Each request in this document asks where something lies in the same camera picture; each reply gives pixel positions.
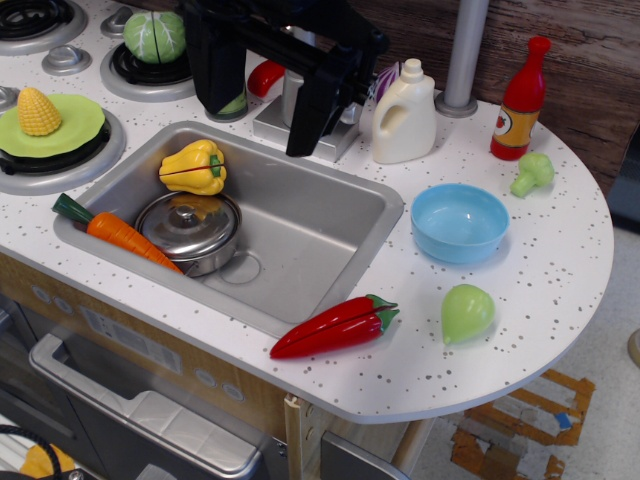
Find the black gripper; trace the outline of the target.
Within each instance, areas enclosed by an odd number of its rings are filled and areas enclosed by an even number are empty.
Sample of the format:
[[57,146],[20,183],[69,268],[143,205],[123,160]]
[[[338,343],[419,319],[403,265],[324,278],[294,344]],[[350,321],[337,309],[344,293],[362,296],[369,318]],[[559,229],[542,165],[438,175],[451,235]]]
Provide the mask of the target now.
[[347,1],[183,1],[196,96],[219,113],[242,96],[247,52],[304,79],[286,154],[309,156],[344,109],[364,104],[389,39]]

